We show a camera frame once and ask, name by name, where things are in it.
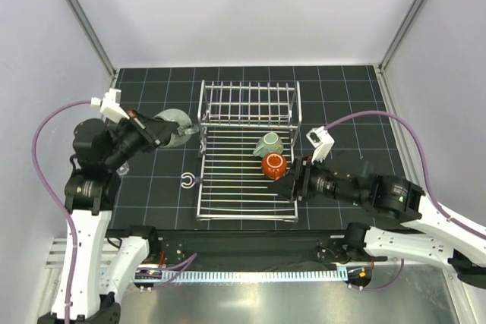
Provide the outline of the black grid table mat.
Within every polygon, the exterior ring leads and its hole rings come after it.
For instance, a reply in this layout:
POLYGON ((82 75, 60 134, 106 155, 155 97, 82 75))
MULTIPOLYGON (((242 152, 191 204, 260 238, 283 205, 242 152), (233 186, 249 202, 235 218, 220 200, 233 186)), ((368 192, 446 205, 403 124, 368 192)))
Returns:
MULTIPOLYGON (((335 145, 330 159, 357 169, 370 162, 382 175, 403 175, 391 123, 382 116, 385 102, 371 66, 284 66, 208 68, 125 68, 116 86, 121 104, 153 116, 165 109, 181 109, 197 120, 203 81, 296 81, 301 93, 301 127, 295 157, 311 154, 306 133, 354 112, 361 117, 332 129, 335 145)), ((122 179, 110 226, 152 225, 175 230, 342 230, 351 222, 389 228, 351 203, 314 197, 296 203, 295 222, 263 220, 199 220, 197 188, 185 189, 185 172, 200 171, 200 141, 192 137, 174 149, 141 153, 129 163, 122 179)))

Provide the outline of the orange brown ceramic mug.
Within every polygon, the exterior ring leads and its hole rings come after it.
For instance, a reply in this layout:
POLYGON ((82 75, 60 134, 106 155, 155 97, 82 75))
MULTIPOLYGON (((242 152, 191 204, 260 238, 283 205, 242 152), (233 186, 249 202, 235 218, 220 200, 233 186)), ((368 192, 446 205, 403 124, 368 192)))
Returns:
POLYGON ((267 153, 261 162, 262 172, 271 180, 280 179, 287 171, 287 160, 281 153, 267 153))

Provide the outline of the mint green ceramic mug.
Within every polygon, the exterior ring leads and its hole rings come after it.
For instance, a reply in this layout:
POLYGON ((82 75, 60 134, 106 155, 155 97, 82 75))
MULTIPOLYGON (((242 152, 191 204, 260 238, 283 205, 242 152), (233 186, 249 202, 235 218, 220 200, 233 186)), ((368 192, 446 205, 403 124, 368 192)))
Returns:
POLYGON ((253 156, 264 157, 269 153, 282 153, 284 150, 282 139, 275 132, 263 135, 257 142, 253 156))

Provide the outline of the clear glass mug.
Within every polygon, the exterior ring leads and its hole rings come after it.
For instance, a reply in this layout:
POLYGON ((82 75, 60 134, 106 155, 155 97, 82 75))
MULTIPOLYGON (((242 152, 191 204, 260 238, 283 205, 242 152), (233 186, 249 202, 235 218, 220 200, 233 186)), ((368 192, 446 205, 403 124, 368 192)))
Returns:
POLYGON ((156 120, 176 123, 178 126, 167 137, 162 137, 159 148, 171 149, 186 144, 193 135, 199 133, 199 126, 181 109, 166 109, 154 117, 156 120))

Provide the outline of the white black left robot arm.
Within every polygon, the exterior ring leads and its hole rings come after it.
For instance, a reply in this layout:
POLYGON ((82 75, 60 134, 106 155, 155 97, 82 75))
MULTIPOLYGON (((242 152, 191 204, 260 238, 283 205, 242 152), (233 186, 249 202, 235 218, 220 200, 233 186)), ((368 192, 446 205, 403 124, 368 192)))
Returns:
POLYGON ((130 109, 116 124, 87 119, 74 129, 73 166, 60 203, 68 225, 58 293, 39 323, 117 323, 122 298, 141 263, 158 260, 161 246, 153 226, 132 225, 105 272, 103 245, 121 178, 118 170, 139 152, 171 144, 181 124, 130 109))

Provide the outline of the small clear shot glass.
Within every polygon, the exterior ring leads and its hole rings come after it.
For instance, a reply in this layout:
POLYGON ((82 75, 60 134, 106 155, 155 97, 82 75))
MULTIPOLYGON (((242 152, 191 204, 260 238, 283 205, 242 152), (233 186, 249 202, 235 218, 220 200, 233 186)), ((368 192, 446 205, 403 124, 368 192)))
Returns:
POLYGON ((130 171, 130 166, 128 162, 124 162, 117 170, 116 173, 118 176, 123 177, 128 174, 130 171))

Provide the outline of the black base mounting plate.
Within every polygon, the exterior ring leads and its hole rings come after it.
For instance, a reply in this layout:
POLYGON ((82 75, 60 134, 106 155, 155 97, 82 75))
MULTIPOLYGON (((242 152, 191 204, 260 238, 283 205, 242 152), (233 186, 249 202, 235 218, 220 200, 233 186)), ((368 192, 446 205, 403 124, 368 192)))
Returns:
POLYGON ((146 263, 175 265, 196 254, 190 269, 210 272, 272 272, 332 269, 352 261, 370 261, 348 254, 333 231, 183 231, 158 230, 159 243, 146 263))

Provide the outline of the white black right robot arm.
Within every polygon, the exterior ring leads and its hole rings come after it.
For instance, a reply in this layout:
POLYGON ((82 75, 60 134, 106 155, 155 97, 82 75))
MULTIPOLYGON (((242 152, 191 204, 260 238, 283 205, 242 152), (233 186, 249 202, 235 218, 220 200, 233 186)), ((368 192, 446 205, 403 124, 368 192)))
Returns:
POLYGON ((303 201, 317 196, 351 203, 378 218, 415 230, 414 234, 385 231, 358 222, 348 224, 339 248, 325 259, 347 263, 382 257, 413 260, 452 272, 468 285, 485 287, 485 238, 443 209, 435 206, 421 187, 405 178, 344 174, 308 158, 296 159, 270 191, 288 200, 303 201))

